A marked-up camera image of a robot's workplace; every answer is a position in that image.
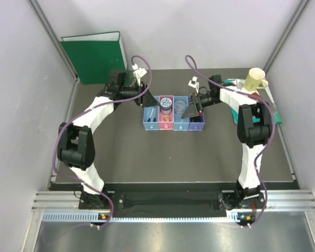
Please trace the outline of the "blue end drawer box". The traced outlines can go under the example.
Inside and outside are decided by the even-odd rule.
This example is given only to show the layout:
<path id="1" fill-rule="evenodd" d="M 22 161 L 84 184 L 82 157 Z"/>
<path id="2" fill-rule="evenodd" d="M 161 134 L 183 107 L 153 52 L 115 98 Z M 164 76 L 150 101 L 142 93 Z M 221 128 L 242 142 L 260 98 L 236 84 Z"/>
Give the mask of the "blue end drawer box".
<path id="1" fill-rule="evenodd" d="M 147 122 L 147 119 L 150 115 L 150 112 L 153 108 L 155 107 L 146 107 L 144 108 L 144 115 L 143 115 L 143 126 L 144 126 L 144 129 L 147 130 L 147 131 L 158 131 L 159 130 L 159 115 L 158 115 L 158 120 L 157 122 L 153 122 L 152 119 L 151 119 L 151 122 Z"/>

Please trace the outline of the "light blue drawer box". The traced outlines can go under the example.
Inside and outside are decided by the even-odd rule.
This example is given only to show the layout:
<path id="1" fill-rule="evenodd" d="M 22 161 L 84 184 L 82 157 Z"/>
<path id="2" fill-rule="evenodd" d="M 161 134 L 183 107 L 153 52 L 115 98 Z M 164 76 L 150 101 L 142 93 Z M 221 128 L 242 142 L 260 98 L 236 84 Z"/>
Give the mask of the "light blue drawer box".
<path id="1" fill-rule="evenodd" d="M 188 97 L 187 96 L 174 96 L 174 103 L 178 100 L 184 101 L 188 107 Z M 187 131 L 189 118 L 182 119 L 182 115 L 175 114 L 174 112 L 174 131 Z"/>

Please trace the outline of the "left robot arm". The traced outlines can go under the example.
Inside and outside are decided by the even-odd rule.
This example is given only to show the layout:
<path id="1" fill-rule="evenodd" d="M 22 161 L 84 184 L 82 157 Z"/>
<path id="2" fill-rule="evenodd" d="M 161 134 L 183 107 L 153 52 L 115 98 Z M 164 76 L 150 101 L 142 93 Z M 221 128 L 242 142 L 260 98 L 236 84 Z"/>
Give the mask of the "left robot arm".
<path id="1" fill-rule="evenodd" d="M 96 95 L 84 114 L 75 118 L 69 125 L 62 123 L 59 127 L 59 133 L 62 135 L 58 143 L 57 158 L 70 168 L 81 182 L 81 209 L 102 209 L 109 204 L 108 195 L 104 191 L 105 183 L 94 165 L 95 130 L 124 101 L 133 100 L 137 106 L 143 108 L 158 105 L 148 86 L 141 80 L 146 73 L 144 68 L 136 68 L 133 72 L 135 83 L 127 86 L 126 73 L 112 70 L 109 82 Z"/>

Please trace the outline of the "black white marker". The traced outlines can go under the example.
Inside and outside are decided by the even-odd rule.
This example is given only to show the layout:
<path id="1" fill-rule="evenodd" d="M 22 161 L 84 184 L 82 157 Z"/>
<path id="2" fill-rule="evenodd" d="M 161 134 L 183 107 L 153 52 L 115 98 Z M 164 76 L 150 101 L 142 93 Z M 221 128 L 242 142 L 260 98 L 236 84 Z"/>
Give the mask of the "black white marker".
<path id="1" fill-rule="evenodd" d="M 158 109 L 157 107 L 154 108 L 154 112 L 153 112 L 153 117 L 152 117 L 152 121 L 153 122 L 157 122 L 158 121 Z"/>

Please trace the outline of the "pink drawer box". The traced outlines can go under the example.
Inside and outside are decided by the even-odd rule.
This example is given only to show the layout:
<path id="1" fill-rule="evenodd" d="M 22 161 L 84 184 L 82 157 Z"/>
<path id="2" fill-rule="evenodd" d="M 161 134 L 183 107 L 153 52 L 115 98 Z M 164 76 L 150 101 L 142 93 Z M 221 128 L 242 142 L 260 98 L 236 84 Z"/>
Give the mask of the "pink drawer box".
<path id="1" fill-rule="evenodd" d="M 162 111 L 160 109 L 160 99 L 163 97 L 169 97 L 173 100 L 172 110 Z M 169 117 L 170 122 L 165 122 L 163 119 Z M 173 130 L 174 129 L 174 96 L 159 96 L 159 129 L 160 130 Z"/>

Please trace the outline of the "blue gel jar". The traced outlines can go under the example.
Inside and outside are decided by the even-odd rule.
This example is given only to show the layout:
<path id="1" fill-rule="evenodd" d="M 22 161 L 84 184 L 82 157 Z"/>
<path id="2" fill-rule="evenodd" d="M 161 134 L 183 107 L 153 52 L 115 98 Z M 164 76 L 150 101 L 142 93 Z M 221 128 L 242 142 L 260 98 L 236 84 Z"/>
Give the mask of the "blue gel jar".
<path id="1" fill-rule="evenodd" d="M 173 100 L 169 97 L 163 97 L 160 99 L 160 109 L 162 111 L 172 110 Z"/>

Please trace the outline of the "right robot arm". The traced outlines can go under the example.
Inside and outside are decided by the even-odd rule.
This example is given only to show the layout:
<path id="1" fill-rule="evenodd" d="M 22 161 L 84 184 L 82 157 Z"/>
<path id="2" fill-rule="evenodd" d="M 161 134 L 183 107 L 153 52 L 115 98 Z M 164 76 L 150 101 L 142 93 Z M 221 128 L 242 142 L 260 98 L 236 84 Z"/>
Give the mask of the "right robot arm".
<path id="1" fill-rule="evenodd" d="M 240 175 L 233 193 L 221 193 L 220 205 L 226 210 L 248 207 L 260 198 L 260 178 L 262 151 L 273 133 L 274 120 L 268 104 L 255 95 L 242 93 L 233 83 L 223 83 L 220 75 L 209 78 L 209 90 L 200 93 L 197 77 L 192 77 L 188 85 L 195 89 L 182 118 L 199 116 L 204 108 L 224 103 L 238 113 L 237 137 L 242 144 L 242 164 Z"/>

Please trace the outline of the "blue white pen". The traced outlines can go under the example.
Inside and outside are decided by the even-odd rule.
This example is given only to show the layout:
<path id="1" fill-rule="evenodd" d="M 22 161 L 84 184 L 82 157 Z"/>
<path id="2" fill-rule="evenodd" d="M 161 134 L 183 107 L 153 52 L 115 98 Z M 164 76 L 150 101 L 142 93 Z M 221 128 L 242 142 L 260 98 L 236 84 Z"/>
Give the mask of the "blue white pen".
<path id="1" fill-rule="evenodd" d="M 148 117 L 148 119 L 147 119 L 147 122 L 151 122 L 151 119 L 152 119 L 152 117 L 153 117 L 153 115 L 154 115 L 154 112 L 155 112 L 155 108 L 153 108 L 153 109 L 151 110 L 150 115 L 149 115 L 149 117 Z"/>

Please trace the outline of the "small yellow eraser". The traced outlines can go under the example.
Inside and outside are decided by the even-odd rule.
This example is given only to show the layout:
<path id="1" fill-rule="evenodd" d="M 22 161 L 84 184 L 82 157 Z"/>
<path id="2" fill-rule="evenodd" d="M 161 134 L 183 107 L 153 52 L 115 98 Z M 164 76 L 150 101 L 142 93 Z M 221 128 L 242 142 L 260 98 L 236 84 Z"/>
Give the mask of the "small yellow eraser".
<path id="1" fill-rule="evenodd" d="M 164 120 L 165 122 L 170 122 L 170 121 L 171 121 L 171 119 L 170 119 L 169 117 L 165 117 L 163 120 Z"/>

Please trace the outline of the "clear paperclip jar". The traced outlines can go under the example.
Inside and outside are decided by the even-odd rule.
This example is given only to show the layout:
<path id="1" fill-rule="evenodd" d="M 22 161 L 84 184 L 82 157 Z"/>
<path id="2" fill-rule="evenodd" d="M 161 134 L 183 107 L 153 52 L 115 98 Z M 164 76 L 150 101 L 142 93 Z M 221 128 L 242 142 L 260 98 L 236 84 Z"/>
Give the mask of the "clear paperclip jar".
<path id="1" fill-rule="evenodd" d="M 174 112 L 175 114 L 182 115 L 187 108 L 187 105 L 184 101 L 178 100 L 174 103 Z"/>

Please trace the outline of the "purple drawer box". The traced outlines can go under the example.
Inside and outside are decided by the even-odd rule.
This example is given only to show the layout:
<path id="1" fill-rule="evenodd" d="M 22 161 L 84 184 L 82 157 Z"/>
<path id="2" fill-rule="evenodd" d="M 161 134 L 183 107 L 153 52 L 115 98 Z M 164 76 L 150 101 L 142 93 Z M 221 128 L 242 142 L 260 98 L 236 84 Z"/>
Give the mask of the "purple drawer box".
<path id="1" fill-rule="evenodd" d="M 189 118 L 189 124 L 188 124 L 189 131 L 202 131 L 204 129 L 204 125 L 205 125 L 204 111 L 200 113 L 202 114 L 201 122 L 197 121 L 197 117 Z"/>

